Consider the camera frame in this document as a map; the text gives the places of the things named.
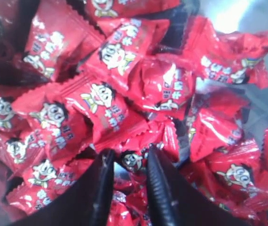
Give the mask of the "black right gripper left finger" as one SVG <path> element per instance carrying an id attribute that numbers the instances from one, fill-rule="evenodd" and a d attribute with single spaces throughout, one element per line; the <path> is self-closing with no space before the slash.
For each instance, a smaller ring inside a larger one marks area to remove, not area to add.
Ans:
<path id="1" fill-rule="evenodd" d="M 60 196 L 56 196 L 54 189 L 22 193 L 22 202 L 35 212 L 12 225 L 106 225 L 113 196 L 114 159 L 114 150 L 102 150 L 85 173 Z"/>

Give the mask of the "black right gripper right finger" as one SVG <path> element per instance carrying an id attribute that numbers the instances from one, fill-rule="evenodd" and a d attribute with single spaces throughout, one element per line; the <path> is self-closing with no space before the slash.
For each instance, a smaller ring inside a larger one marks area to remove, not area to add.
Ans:
<path id="1" fill-rule="evenodd" d="M 154 226 L 248 225 L 203 196 L 154 145 L 148 153 L 147 199 Z"/>

